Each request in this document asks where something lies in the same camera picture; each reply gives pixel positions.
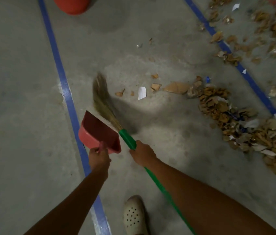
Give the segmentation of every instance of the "broom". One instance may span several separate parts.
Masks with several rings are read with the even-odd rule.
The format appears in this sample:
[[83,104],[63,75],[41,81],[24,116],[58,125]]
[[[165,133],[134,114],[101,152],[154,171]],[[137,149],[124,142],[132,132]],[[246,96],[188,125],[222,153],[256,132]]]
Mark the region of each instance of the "broom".
[[[132,150],[136,149],[136,141],[128,134],[128,132],[123,129],[123,127],[118,122],[115,114],[113,113],[112,109],[110,108],[108,104],[108,99],[110,98],[109,92],[108,92],[108,85],[106,83],[106,79],[98,73],[97,77],[93,81],[93,106],[95,110],[106,120],[108,120],[113,127],[118,131],[119,135],[123,138],[125,143],[128,145],[128,147]],[[174,201],[172,200],[171,195],[168,193],[168,191],[164,188],[164,186],[159,182],[159,180],[156,178],[156,176],[145,167],[145,170],[149,174],[149,176],[152,178],[152,180],[155,182],[157,187],[160,189],[160,191],[164,194],[164,196],[167,198],[167,200],[171,203],[171,205],[175,208],[179,216],[183,219],[183,221],[186,223],[188,228],[191,230],[193,234],[195,234],[193,228],[188,224],[186,219],[181,214],[178,207],[175,205]]]

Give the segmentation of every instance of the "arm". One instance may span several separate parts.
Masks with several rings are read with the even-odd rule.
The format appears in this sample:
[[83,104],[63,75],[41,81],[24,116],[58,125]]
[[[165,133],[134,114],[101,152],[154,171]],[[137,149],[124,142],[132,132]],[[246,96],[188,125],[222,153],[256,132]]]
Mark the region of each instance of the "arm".
[[89,165],[91,173],[58,206],[39,220],[25,235],[33,234],[78,234],[92,204],[108,178],[110,158],[104,144],[90,149]]
[[197,234],[276,234],[273,227],[238,202],[161,162],[149,145],[137,141],[136,150],[130,154],[154,173]]

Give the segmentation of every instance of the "forearm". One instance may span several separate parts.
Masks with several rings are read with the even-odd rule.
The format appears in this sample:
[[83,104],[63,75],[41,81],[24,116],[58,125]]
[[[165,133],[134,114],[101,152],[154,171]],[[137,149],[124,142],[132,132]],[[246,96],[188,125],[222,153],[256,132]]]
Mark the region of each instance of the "forearm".
[[195,180],[155,158],[151,170],[196,233],[276,234],[276,230],[218,190]]
[[106,168],[91,172],[64,201],[27,231],[26,235],[78,234],[107,175]]

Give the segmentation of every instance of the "left hand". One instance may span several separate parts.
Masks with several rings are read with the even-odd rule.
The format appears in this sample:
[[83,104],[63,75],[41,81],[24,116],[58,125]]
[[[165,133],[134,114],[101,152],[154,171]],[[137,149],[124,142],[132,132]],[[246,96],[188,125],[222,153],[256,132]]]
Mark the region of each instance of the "left hand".
[[98,148],[91,148],[89,151],[89,165],[91,171],[108,170],[111,159],[109,157],[106,143],[100,142]]

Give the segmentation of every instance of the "green broom handle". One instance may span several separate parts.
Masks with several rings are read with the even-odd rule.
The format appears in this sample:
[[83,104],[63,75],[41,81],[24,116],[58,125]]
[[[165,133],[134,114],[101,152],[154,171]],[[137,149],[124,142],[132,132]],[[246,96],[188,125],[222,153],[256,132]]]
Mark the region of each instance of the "green broom handle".
[[[119,134],[124,139],[125,143],[128,145],[128,147],[130,149],[132,149],[132,150],[136,149],[136,147],[137,147],[136,141],[129,135],[129,133],[125,129],[120,130]],[[174,203],[171,195],[168,193],[168,191],[164,188],[164,186],[159,182],[159,180],[156,178],[156,176],[148,168],[145,167],[144,169],[147,171],[147,173],[149,174],[149,176],[151,177],[151,179],[154,181],[154,183],[157,185],[157,187],[159,188],[159,190],[164,194],[164,196],[166,197],[166,199],[171,203],[171,205],[177,211],[177,213],[179,214],[179,216],[186,223],[186,225],[191,230],[191,232],[193,234],[195,234],[193,228],[190,226],[190,224],[188,224],[188,222],[186,221],[186,219],[183,217],[183,215],[181,214],[181,212],[178,209],[177,205],[175,205],[175,203]]]

